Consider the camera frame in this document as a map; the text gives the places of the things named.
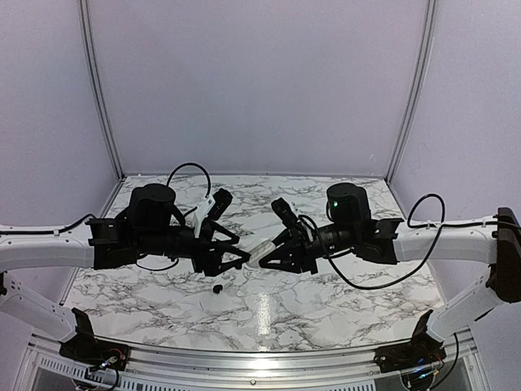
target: gray vein pattern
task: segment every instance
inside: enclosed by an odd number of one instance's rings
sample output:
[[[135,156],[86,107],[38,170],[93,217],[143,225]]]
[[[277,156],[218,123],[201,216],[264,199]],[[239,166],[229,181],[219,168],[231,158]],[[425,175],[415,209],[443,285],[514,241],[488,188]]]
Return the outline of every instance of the gray vein pattern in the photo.
[[[212,177],[212,191],[223,187],[234,197],[220,223],[241,236],[240,248],[273,238],[282,223],[271,210],[283,197],[319,226],[326,218],[326,189],[337,182],[363,186],[374,218],[400,217],[384,181],[363,178],[223,175]],[[127,178],[109,213],[123,210],[135,187],[166,183],[166,176]],[[184,212],[204,196],[201,175],[178,175],[170,185]],[[168,259],[147,257],[145,267]],[[80,270],[66,302],[84,310],[100,336],[149,345],[233,351],[298,351],[370,345],[407,338],[420,314],[443,305],[428,267],[395,287],[366,292],[350,288],[326,260],[316,275],[294,275],[245,266],[218,277],[192,272],[181,259],[175,268],[150,272],[136,266]],[[396,279],[418,263],[379,266],[352,255],[336,260],[359,284]],[[220,294],[212,287],[222,284]]]

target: enclosure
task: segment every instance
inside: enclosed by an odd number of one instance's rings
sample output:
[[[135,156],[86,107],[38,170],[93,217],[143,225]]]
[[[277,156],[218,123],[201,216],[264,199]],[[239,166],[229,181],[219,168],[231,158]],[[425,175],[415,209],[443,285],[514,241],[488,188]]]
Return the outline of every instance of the enclosure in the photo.
[[[504,0],[4,0],[0,224],[114,217],[135,187],[166,183],[186,161],[234,197],[221,224],[240,248],[282,230],[278,197],[327,224],[326,190],[338,182],[366,189],[373,218],[407,217],[431,192],[448,220],[503,206],[520,215],[520,21],[521,3]],[[186,211],[206,182],[187,167],[171,186]],[[439,213],[429,200],[415,217]],[[399,377],[378,373],[372,349],[410,338],[421,314],[487,272],[429,261],[394,288],[364,292],[317,263],[316,275],[245,266],[205,277],[182,259],[157,273],[9,275],[131,344],[135,372],[118,389],[385,390],[402,389]],[[418,263],[338,261],[366,285]],[[0,389],[46,389],[81,370],[52,361],[59,347],[37,329],[0,319]],[[502,305],[462,329],[461,360],[439,389],[518,389],[520,319],[521,305]],[[456,345],[446,347],[449,363]]]

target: wire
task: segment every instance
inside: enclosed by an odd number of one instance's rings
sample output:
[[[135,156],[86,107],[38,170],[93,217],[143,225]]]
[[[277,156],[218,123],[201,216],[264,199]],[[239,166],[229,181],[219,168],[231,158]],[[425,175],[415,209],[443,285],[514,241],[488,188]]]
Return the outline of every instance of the wire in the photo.
[[[88,217],[96,218],[92,213],[86,214],[81,219],[77,220],[70,226],[64,226],[63,228],[60,228],[58,230],[52,230],[52,231],[0,231],[0,235],[53,235],[55,231],[58,231],[59,234],[63,234],[66,231],[73,230],[77,226],[79,226],[84,220],[86,220]]]
[[[114,381],[114,384],[112,385],[111,388],[109,389],[104,389],[103,391],[113,391],[114,389],[116,389],[117,387],[117,384],[120,382],[120,372],[115,369],[115,368],[112,368],[114,371],[116,371],[116,380]]]
[[[87,384],[78,384],[74,378],[71,377],[71,381],[72,381],[72,384],[74,384],[74,387],[76,389],[81,389],[83,391],[114,391],[118,385],[118,383],[120,382],[120,373],[117,369],[115,368],[111,368],[112,370],[114,370],[116,372],[116,381],[114,381],[114,384],[108,388],[108,389],[103,389],[99,386],[96,386],[96,387],[89,387]]]
[[[399,279],[396,279],[394,281],[391,281],[390,283],[384,283],[382,285],[375,285],[373,287],[364,287],[361,285],[358,285],[356,283],[351,282],[345,275],[342,274],[342,272],[339,270],[338,267],[336,267],[335,263],[333,262],[333,259],[329,255],[329,252],[327,251],[326,245],[324,244],[322,237],[318,234],[318,226],[317,223],[310,217],[301,215],[300,217],[308,219],[308,221],[313,225],[313,229],[315,230],[315,233],[317,234],[318,241],[320,242],[320,245],[322,246],[322,249],[324,250],[325,258],[328,260],[328,262],[331,264],[331,267],[335,270],[336,274],[339,275],[339,277],[350,287],[355,289],[361,289],[362,291],[375,291],[377,289],[384,289],[389,288],[393,285],[396,285],[397,283],[401,283],[402,281],[408,279],[410,276],[414,275],[418,270],[420,270],[423,265],[428,261],[429,257],[432,254],[432,251],[434,250],[434,247],[436,246],[436,243],[438,243],[438,239],[440,238],[441,230],[443,226],[440,226],[438,228],[438,231],[436,232],[436,236],[434,240],[432,241],[431,247],[429,248],[429,251],[427,251],[427,255],[423,258],[423,261],[416,267],[414,270],[409,272],[408,274],[404,275],[403,277],[400,277]]]
[[[189,214],[195,212],[196,209],[197,209],[197,207],[195,206],[194,208],[190,209],[188,212],[185,212],[182,216],[183,216],[183,217],[186,217],[186,216],[188,216]]]
[[[456,357],[454,357],[453,365],[450,367],[449,371],[445,374],[445,376],[438,383],[433,385],[431,387],[431,389],[437,389],[440,386],[440,384],[442,384],[444,381],[446,381],[447,378],[449,377],[449,375],[453,372],[454,368],[456,367],[456,364],[458,363],[458,358],[459,358],[459,340],[458,340],[458,336],[456,335],[456,333],[454,333],[454,340],[456,340]]]
[[[351,254],[352,253],[352,250],[349,249],[349,250],[346,250],[342,253],[338,253],[338,254],[334,254],[334,255],[330,255],[329,258],[331,259],[336,259],[336,258],[340,258],[340,257],[343,257],[344,255],[348,255],[348,254]]]
[[[420,204],[424,200],[427,200],[429,198],[436,198],[440,202],[440,204],[441,204],[441,219],[440,219],[440,222],[444,222],[445,221],[445,211],[446,211],[445,201],[443,201],[443,198],[441,198],[440,195],[438,195],[436,193],[429,193],[429,194],[424,195],[422,198],[420,198],[414,204],[413,208],[411,209],[411,211],[409,213],[409,217],[407,218],[407,227],[409,227],[409,228],[425,228],[426,226],[428,226],[427,224],[416,224],[416,225],[413,225],[413,224],[411,224],[410,221],[413,218],[414,212],[416,212],[416,209],[418,208],[418,206],[420,206]]]
[[[163,267],[161,269],[149,269],[148,267],[145,267],[145,266],[141,266],[139,265],[137,262],[136,262],[136,266],[139,268],[139,269],[144,269],[144,270],[148,270],[148,271],[165,271],[165,270],[170,270],[174,267],[176,267],[177,265],[179,264],[179,258],[177,258],[174,262],[173,262],[173,265],[170,265],[170,266],[166,266],[166,267]]]
[[[170,174],[169,176],[169,179],[166,181],[166,186],[170,186],[170,181],[172,181],[172,178],[173,178],[173,175],[179,171],[180,169],[182,169],[183,167],[187,167],[187,166],[193,166],[193,167],[197,167],[198,169],[200,169],[201,171],[203,171],[203,174],[204,176],[206,177],[206,183],[207,183],[207,189],[206,189],[206,197],[210,196],[210,191],[212,191],[212,179],[210,179],[210,174],[208,173],[208,171],[202,166],[200,165],[199,163],[194,163],[194,162],[187,162],[187,163],[183,163],[182,165],[179,165],[178,167],[176,167],[175,169],[173,169],[172,173]]]

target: white object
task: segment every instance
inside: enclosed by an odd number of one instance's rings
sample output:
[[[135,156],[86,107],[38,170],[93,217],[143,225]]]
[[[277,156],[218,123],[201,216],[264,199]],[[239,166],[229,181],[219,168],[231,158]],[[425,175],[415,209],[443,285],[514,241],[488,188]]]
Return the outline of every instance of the white object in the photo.
[[[247,262],[249,266],[259,268],[259,261],[271,254],[277,249],[277,246],[270,240],[265,239],[254,247],[246,249],[247,253],[250,253],[250,260]]]
[[[213,195],[210,194],[208,197],[204,197],[203,202],[201,202],[194,211],[192,222],[194,223],[194,237],[196,239],[199,238],[201,227],[203,226],[203,220],[208,216],[213,205],[215,205],[215,199],[213,198]]]

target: metal frame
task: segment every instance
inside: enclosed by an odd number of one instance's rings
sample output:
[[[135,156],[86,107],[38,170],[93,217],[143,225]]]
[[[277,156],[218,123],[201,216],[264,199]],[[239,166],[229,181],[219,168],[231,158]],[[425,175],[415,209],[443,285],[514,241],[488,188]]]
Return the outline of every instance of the metal frame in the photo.
[[[488,391],[479,375],[475,358],[477,348],[468,329],[458,333],[460,357],[468,365],[476,391]],[[291,389],[326,391],[349,389],[354,385],[372,384],[373,380],[395,376],[381,374],[373,362],[377,345],[347,349],[303,351],[294,353],[231,353],[175,349],[140,344],[130,345],[131,353],[118,389],[164,391],[185,389]],[[446,344],[448,361],[454,358],[456,345]],[[59,344],[40,334],[33,334],[23,365],[15,382],[15,391],[32,389],[37,369],[43,367],[65,376],[81,378],[86,365],[58,355]]]
[[[103,97],[101,80],[99,77],[98,62],[96,60],[96,52],[94,50],[94,39],[92,35],[92,24],[90,23],[89,0],[78,0],[78,9],[80,12],[81,35],[83,37],[83,46],[87,58],[87,67],[89,69],[90,84],[94,93],[94,102],[99,116],[99,124],[105,140],[108,155],[111,160],[112,168],[119,180],[125,178],[125,173],[121,166],[120,157],[116,148],[116,140],[112,132],[112,125],[108,115],[107,104]]]
[[[414,71],[413,85],[409,93],[407,106],[405,107],[405,113],[401,122],[400,132],[398,134],[398,139],[396,140],[394,152],[392,153],[391,161],[389,162],[389,167],[387,169],[387,175],[385,177],[387,183],[391,183],[396,175],[396,171],[401,162],[401,157],[405,150],[405,145],[409,138],[410,130],[413,126],[414,114],[416,113],[420,91],[425,81],[427,66],[431,56],[432,37],[434,35],[437,8],[438,0],[427,0],[425,20],[423,22],[422,41],[418,53],[418,60],[416,62],[416,70]]]

